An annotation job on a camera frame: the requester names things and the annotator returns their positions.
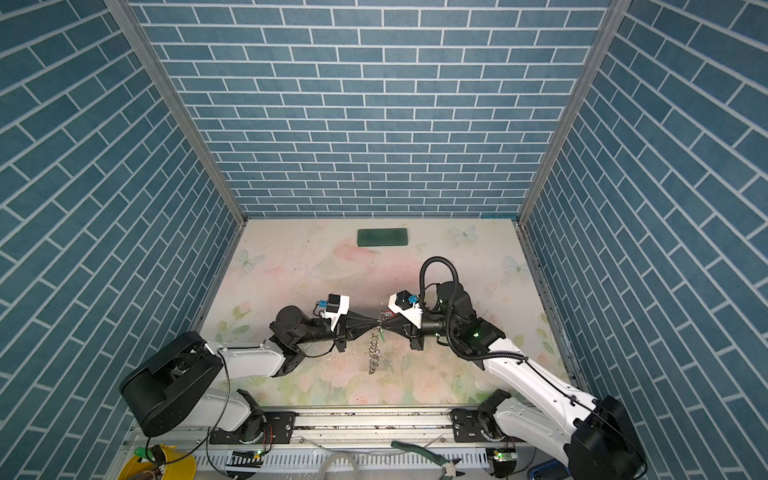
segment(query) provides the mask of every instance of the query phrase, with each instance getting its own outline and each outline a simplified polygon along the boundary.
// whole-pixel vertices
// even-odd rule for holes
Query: green rectangular pad
[[[357,230],[358,247],[394,247],[408,245],[407,228],[361,228]]]

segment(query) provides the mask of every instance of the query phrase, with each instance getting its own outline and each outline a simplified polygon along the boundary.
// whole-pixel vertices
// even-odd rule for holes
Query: green-handled pliers
[[[413,445],[412,443],[398,442],[397,440],[392,442],[392,447],[406,452],[417,453],[430,462],[440,465],[442,467],[442,477],[440,477],[440,480],[450,480],[451,478],[464,475],[464,472],[456,470],[456,464],[461,461],[460,458],[455,458],[449,461],[446,460],[444,456],[432,453],[424,447]]]

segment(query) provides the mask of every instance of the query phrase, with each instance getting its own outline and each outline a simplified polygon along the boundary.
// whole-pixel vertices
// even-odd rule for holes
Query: wire
[[[221,470],[219,470],[219,468],[216,467],[215,464],[210,460],[210,453],[208,452],[208,438],[209,437],[210,437],[210,428],[208,429],[208,435],[205,437],[205,458],[208,461],[208,465],[214,467],[214,470],[216,470],[219,473],[219,475],[223,475],[223,476],[225,476],[227,478],[233,478],[234,480],[237,480],[240,477],[240,475],[235,475],[234,477],[230,477],[228,473],[222,472]]]
[[[605,420],[603,417],[598,415],[597,412],[595,412],[593,409],[587,407],[583,403],[579,402],[576,399],[576,396],[568,396],[565,392],[560,390],[557,386],[554,385],[554,383],[550,382],[549,379],[544,376],[541,372],[539,372],[534,366],[528,361],[528,357],[522,353],[518,352],[489,352],[489,353],[482,353],[479,355],[468,355],[466,353],[463,353],[459,351],[456,348],[456,345],[453,343],[452,335],[452,321],[453,321],[453,302],[456,295],[456,292],[458,291],[458,272],[456,271],[456,267],[451,263],[450,260],[444,258],[444,257],[430,257],[428,258],[424,264],[422,265],[421,271],[419,271],[419,305],[422,307],[422,310],[425,308],[424,304],[424,275],[426,273],[427,267],[431,265],[434,262],[440,262],[444,264],[448,269],[451,271],[451,277],[453,282],[453,291],[451,292],[451,296],[448,300],[448,312],[445,315],[445,339],[448,341],[448,346],[450,347],[451,351],[457,355],[458,358],[469,360],[469,361],[475,361],[475,360],[490,360],[490,359],[499,359],[499,358],[508,358],[508,359],[514,359],[517,360],[518,364],[525,363],[528,365],[534,372],[536,372],[546,383],[548,383],[553,389],[560,392],[565,398],[570,399],[572,403],[581,406],[582,408],[586,409],[590,413],[594,414],[597,418],[599,418],[605,425],[610,427],[614,432],[616,432],[618,435],[621,436],[621,438],[624,439],[624,441],[627,444],[627,447],[630,447],[632,450],[634,450],[634,453],[642,460],[643,462],[643,471],[638,476],[634,477],[634,480],[638,480],[639,478],[642,478],[648,471],[648,463],[643,458],[640,449],[635,446],[633,442],[630,441],[630,439],[627,438],[627,436],[623,433],[621,433],[618,429],[616,429],[613,425],[611,425],[607,420]]]
[[[562,390],[560,390],[543,373],[539,372],[538,369],[536,369],[527,359],[525,360],[525,365],[529,366],[531,368],[531,370],[536,372],[536,374],[539,375],[546,383],[548,383],[549,386],[551,386],[553,389],[555,389],[558,392],[560,392],[560,394],[563,395],[566,399],[569,399],[572,404],[578,405],[581,408],[583,408],[583,409],[587,410],[588,412],[590,412],[592,415],[598,417],[608,428],[610,428],[611,430],[616,432],[621,438],[623,438],[624,442],[627,444],[627,446],[630,447],[632,450],[634,450],[634,454],[637,455],[637,457],[639,457],[640,460],[643,461],[643,471],[638,476],[634,477],[634,480],[638,480],[639,478],[643,478],[645,476],[645,474],[648,472],[648,462],[646,462],[645,459],[643,458],[640,449],[632,441],[630,441],[630,439],[628,439],[625,434],[621,433],[619,431],[619,429],[617,429],[616,427],[611,425],[608,422],[608,420],[606,420],[603,417],[601,417],[596,411],[594,411],[593,409],[589,408],[585,404],[579,402],[579,400],[576,398],[576,395],[569,396],[567,393],[565,393]]]
[[[456,344],[453,343],[453,338],[451,337],[451,327],[453,321],[453,302],[456,297],[456,292],[458,292],[458,271],[456,270],[456,267],[453,265],[453,263],[451,263],[451,260],[448,260],[444,257],[430,257],[424,262],[422,269],[419,271],[419,306],[422,307],[422,311],[425,310],[424,293],[426,287],[424,286],[424,275],[427,271],[427,267],[435,262],[442,263],[448,267],[448,270],[451,272],[451,278],[453,282],[453,290],[451,291],[451,296],[448,298],[448,312],[445,315],[445,340],[448,342],[448,347],[450,347],[451,351],[453,351],[453,353],[456,354],[458,358],[468,360],[470,362],[490,359],[514,359],[518,360],[519,362],[523,362],[528,359],[527,356],[518,352],[490,352],[482,353],[479,355],[469,355],[460,351],[456,347]]]
[[[319,480],[326,480],[326,477],[328,475],[328,470],[331,468],[331,465],[336,460],[346,460],[349,462],[349,464],[352,466],[352,470],[355,472],[355,480],[358,480],[360,478],[360,467],[357,465],[357,462],[355,462],[355,459],[348,453],[341,453],[341,452],[335,452],[330,455],[328,455],[328,458],[326,458],[326,461],[323,462],[323,464],[320,466],[320,470],[317,471],[317,476]]]
[[[252,350],[259,348],[259,345],[254,346],[228,346],[228,345],[222,345],[221,348],[219,348],[219,351],[222,350]]]
[[[224,364],[224,373],[227,375],[227,397],[224,399],[224,407],[221,409],[221,413],[219,414],[219,418],[216,420],[216,423],[214,423],[214,426],[211,427],[210,429],[208,429],[208,434],[205,435],[205,439],[203,439],[202,442],[198,443],[197,446],[195,446],[193,449],[191,449],[186,454],[182,455],[180,458],[177,458],[175,460],[171,460],[170,462],[160,462],[160,463],[157,463],[157,462],[152,461],[152,463],[154,463],[156,466],[162,467],[162,466],[165,466],[165,465],[170,465],[172,463],[181,462],[186,457],[188,457],[188,456],[192,455],[193,453],[195,453],[198,448],[203,446],[204,443],[207,445],[208,439],[210,438],[210,435],[218,428],[219,422],[221,422],[222,417],[224,417],[224,411],[227,410],[227,404],[229,404],[229,402],[230,402],[230,390],[231,390],[230,370],[227,368],[227,361],[224,359],[224,356],[221,354],[221,349],[218,349],[216,351],[216,354],[221,358],[221,361]],[[146,450],[145,450],[146,452],[149,450],[149,441],[150,441],[151,438],[152,437],[147,437],[147,445],[146,445]]]
[[[514,475],[516,473],[520,473],[520,472],[524,472],[524,471],[528,470],[531,467],[531,465],[533,465],[533,461],[536,459],[536,453],[537,452],[538,452],[538,449],[536,447],[534,447],[533,448],[533,455],[531,455],[531,459],[528,460],[528,464],[525,467],[523,467],[523,468],[521,468],[519,470],[515,470],[514,472],[510,473],[509,475],[507,475],[507,478],[509,478],[511,475]]]
[[[321,356],[324,356],[324,355],[328,355],[329,353],[331,353],[331,352],[333,351],[333,347],[334,347],[334,346],[336,346],[336,344],[335,344],[335,343],[331,343],[331,348],[329,348],[327,352],[325,352],[325,353],[320,353],[319,355],[307,355],[307,354],[306,354],[306,353],[305,353],[303,350],[302,350],[302,353],[304,353],[304,356],[305,356],[306,358],[308,358],[308,359],[318,359],[318,358],[320,358]]]
[[[429,285],[425,286],[425,287],[424,287],[424,291],[425,291],[425,293],[426,293],[426,290],[427,290],[429,287],[431,287],[432,285],[440,285],[440,282],[434,282],[434,283],[430,283]],[[436,309],[437,309],[437,306],[438,306],[438,304],[440,304],[440,299],[439,299],[439,298],[438,298],[437,300],[435,300],[435,306],[432,308],[432,310],[429,310],[429,311],[430,311],[430,312],[432,312],[432,311],[436,310]]]
[[[422,448],[425,449],[425,448],[429,447],[431,444],[437,442],[441,438],[442,438],[442,435],[440,435],[438,438],[432,440],[430,443],[424,445]],[[405,455],[406,453],[409,453],[409,452],[406,452],[406,451],[393,452],[393,453],[382,453],[382,452],[359,452],[359,451],[356,451],[356,450],[335,450],[335,449],[329,449],[328,447],[324,447],[322,445],[319,445],[319,444],[313,442],[312,440],[306,439],[304,437],[301,437],[301,439],[304,442],[307,442],[307,443],[309,443],[311,445],[316,446],[318,449],[325,450],[327,452],[332,452],[332,453],[346,453],[346,454],[349,454],[349,455],[368,455],[370,457],[396,457],[398,455]]]
[[[334,347],[334,346],[336,346],[336,342],[334,342],[334,343],[332,343],[332,344],[331,344],[331,348],[329,348],[327,352],[325,352],[325,353],[320,353],[319,355],[307,355],[307,354],[306,354],[306,352],[305,352],[304,350],[302,350],[302,349],[301,349],[301,348],[300,348],[298,345],[296,346],[296,348],[295,348],[295,349],[294,349],[292,346],[290,346],[290,345],[286,345],[286,346],[287,346],[287,347],[288,347],[288,348],[289,348],[289,349],[290,349],[292,352],[294,352],[294,353],[299,353],[299,354],[301,354],[301,355],[304,355],[304,356],[305,356],[306,358],[308,358],[308,359],[318,359],[318,358],[319,358],[319,357],[321,357],[321,356],[325,356],[325,355],[328,355],[329,353],[331,353],[331,352],[333,351],[333,347]]]
[[[270,427],[270,448],[264,449],[264,455],[266,455],[269,452],[272,452],[272,447],[275,446],[275,432],[272,430],[272,425],[267,425]],[[264,436],[266,437],[266,427],[264,427]]]
[[[512,436],[510,436],[510,435],[507,435],[506,437],[507,437],[507,442],[506,442],[506,444],[504,445],[504,450],[506,450],[506,449],[508,449],[508,448],[509,448],[509,442],[511,441],[511,442],[512,442],[512,449],[514,449],[514,450],[515,450],[515,452],[517,452],[517,451],[518,451],[518,447],[517,447],[517,445],[515,445],[515,438],[514,438],[514,437],[512,437]],[[509,475],[507,475],[507,476],[506,476],[507,480],[509,480],[509,477],[510,477],[510,476],[512,476],[512,475],[514,475],[514,474],[516,474],[516,473],[520,473],[520,472],[522,472],[523,470],[525,470],[525,469],[527,469],[528,467],[530,467],[530,466],[531,466],[531,463],[533,463],[533,459],[536,457],[536,450],[537,450],[537,449],[536,449],[536,447],[534,447],[534,448],[533,448],[533,450],[534,450],[534,451],[533,451],[533,456],[531,457],[531,461],[530,461],[530,462],[528,462],[528,465],[527,465],[525,468],[523,468],[522,470],[515,470],[515,471],[513,471],[512,473],[510,473]]]

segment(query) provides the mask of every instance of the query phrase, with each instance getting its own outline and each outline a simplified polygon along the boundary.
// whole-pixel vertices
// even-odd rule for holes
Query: metal chain
[[[379,369],[379,357],[381,357],[381,350],[379,350],[379,336],[382,333],[382,322],[388,318],[384,310],[379,313],[379,325],[373,329],[371,334],[371,341],[368,344],[368,374],[372,375]]]

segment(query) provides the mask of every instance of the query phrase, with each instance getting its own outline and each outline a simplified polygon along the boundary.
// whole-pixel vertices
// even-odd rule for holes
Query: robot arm
[[[453,281],[438,285],[437,306],[427,310],[424,272],[435,261],[449,266]],[[332,340],[343,352],[347,341],[379,325],[378,319],[350,312],[349,297],[330,295],[324,303],[320,318],[309,318],[296,306],[283,308],[270,324],[274,334],[258,345],[206,343],[195,332],[179,335],[121,383],[120,392],[144,434],[211,426],[221,414],[219,428],[239,432],[245,442],[254,439],[261,431],[263,411],[253,398],[243,390],[227,395],[209,385],[227,377],[286,375],[307,357],[301,343]],[[384,320],[382,328],[409,339],[412,349],[423,349],[425,336],[445,336],[459,358],[505,380],[537,407],[531,409],[497,390],[478,407],[489,438],[522,438],[567,465],[575,480],[630,480],[646,465],[624,407],[610,396],[598,401],[563,382],[530,360],[500,329],[477,317],[446,259],[427,260],[419,295],[405,290],[392,295],[389,308],[395,315]]]

